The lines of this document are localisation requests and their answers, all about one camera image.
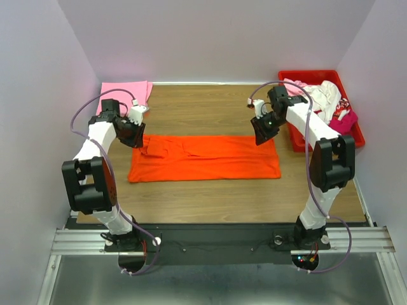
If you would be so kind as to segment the orange t-shirt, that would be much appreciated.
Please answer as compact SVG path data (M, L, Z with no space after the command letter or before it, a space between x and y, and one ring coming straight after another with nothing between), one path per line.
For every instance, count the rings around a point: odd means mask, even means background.
M260 146L247 135L146 135L132 151L130 183L279 179L279 156L273 141Z

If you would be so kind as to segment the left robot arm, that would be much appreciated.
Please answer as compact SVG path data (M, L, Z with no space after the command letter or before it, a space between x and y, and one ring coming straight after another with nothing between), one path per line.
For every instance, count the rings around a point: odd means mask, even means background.
M120 112L121 102L109 98L101 102L101 112L88 122L88 134L73 160L62 164L62 176L71 210L91 215L108 229L101 236L107 252L135 252L142 239L133 216L118 203L113 166L107 152L114 141L131 148L143 147L146 127L145 106L135 105L128 114Z

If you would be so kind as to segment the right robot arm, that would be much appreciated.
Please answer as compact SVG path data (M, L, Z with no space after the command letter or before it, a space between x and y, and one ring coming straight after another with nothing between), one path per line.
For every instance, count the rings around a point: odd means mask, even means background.
M326 222L340 191L355 175L355 140L329 127L313 110L311 96L304 91L290 96L287 81L273 82L269 101L247 99L254 110L251 124L256 145L274 138L280 126L289 123L305 139L306 175L309 197L294 225L292 241L297 248L328 244Z

